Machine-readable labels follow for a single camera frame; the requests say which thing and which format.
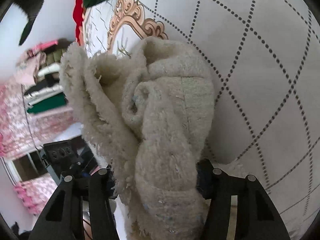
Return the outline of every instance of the ornate gold frame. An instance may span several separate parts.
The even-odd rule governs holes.
[[[163,40],[168,39],[162,22],[155,22],[151,18],[145,19],[144,17],[144,7],[138,4],[137,1],[117,0],[114,15],[109,24],[107,51],[109,53],[112,52],[117,32],[123,24],[129,25],[141,39],[148,36],[158,37]]]

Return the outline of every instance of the pink floral curtain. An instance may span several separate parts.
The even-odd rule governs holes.
[[[14,186],[18,197],[23,200],[23,205],[27,207],[28,211],[33,215],[42,212],[56,188],[57,185],[49,173],[36,179],[19,182]]]
[[[0,155],[7,159],[18,159],[35,150],[23,106],[21,85],[9,80],[0,87]],[[54,137],[76,122],[72,110],[41,118],[27,114],[36,147],[50,142]]]

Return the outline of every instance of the white wall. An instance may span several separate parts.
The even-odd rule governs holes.
[[[30,35],[20,47],[18,44],[27,17],[17,6],[9,8],[0,23],[0,82],[14,73],[15,62],[24,50],[58,38],[75,40],[74,5],[75,0],[44,0]]]
[[[19,224],[20,233],[24,230],[31,230],[34,224],[34,216],[28,213],[27,208],[22,204],[17,196],[17,193],[13,190],[5,170],[0,163],[0,212],[11,227],[15,222]]]

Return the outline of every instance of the fluffy towel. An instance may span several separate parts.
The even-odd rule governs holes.
[[[152,239],[196,239],[204,201],[196,162],[211,127],[210,70],[191,46],[149,37],[131,58],[88,58],[73,43],[60,84],[83,137],[114,170],[129,217]]]

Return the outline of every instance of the silver bolt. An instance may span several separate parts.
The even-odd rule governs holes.
[[[70,181],[72,181],[72,176],[70,176],[70,175],[66,176],[66,177],[64,178],[64,181],[65,181],[65,182],[70,182]]]
[[[98,173],[99,173],[100,175],[107,174],[107,169],[100,169],[100,170],[98,171]]]
[[[250,180],[250,181],[255,181],[255,180],[256,180],[256,177],[253,176],[253,175],[248,175],[248,180]]]
[[[220,175],[222,173],[222,170],[215,168],[213,169],[213,173],[216,175]]]

